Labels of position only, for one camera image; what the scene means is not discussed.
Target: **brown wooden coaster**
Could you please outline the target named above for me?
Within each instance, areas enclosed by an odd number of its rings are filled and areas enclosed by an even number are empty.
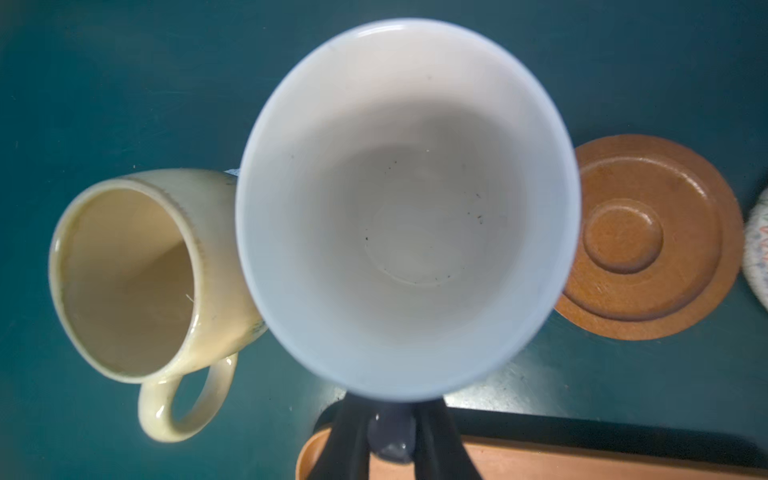
[[[581,328],[656,339],[703,319],[739,272],[739,204],[714,166],[672,141],[604,137],[576,149],[581,236],[555,309]]]

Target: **cream ceramic mug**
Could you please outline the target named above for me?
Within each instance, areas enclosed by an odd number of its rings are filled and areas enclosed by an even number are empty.
[[[223,404],[237,352],[266,330],[240,270],[236,178],[153,170],[95,184],[56,226],[48,275],[69,339],[96,370],[140,383],[141,427],[160,442],[198,433]],[[181,377],[209,366],[180,421]]]

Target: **white mug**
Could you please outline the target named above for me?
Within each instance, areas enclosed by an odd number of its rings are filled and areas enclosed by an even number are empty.
[[[319,46],[273,92],[243,153],[237,244],[305,367],[419,401],[536,334],[580,204],[563,121],[520,61],[455,25],[388,20]]]
[[[266,330],[237,257],[235,180],[191,169],[106,180],[69,204],[53,236],[48,275],[64,330],[97,371],[141,384],[139,421],[160,442],[216,415],[237,352]],[[207,366],[194,407],[173,420],[181,377]]]

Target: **cup handle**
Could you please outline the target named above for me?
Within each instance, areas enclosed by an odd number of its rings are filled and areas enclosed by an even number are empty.
[[[224,403],[236,366],[236,353],[211,365],[203,391],[200,392],[192,410],[179,421],[173,419],[171,406],[182,376],[142,384],[139,392],[141,428],[158,442],[181,442],[198,433]]]

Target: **mug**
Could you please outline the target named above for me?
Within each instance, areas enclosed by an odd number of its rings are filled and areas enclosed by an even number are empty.
[[[234,232],[236,178],[153,170],[89,187],[51,243],[56,313],[78,352],[118,382],[140,383],[141,427],[160,442],[199,432],[221,407],[237,352],[266,330]],[[181,377],[209,366],[192,410],[171,405]]]
[[[520,61],[456,25],[387,20],[319,46],[240,166],[237,246],[266,323],[366,398],[434,399],[501,366],[574,258],[560,114]]]

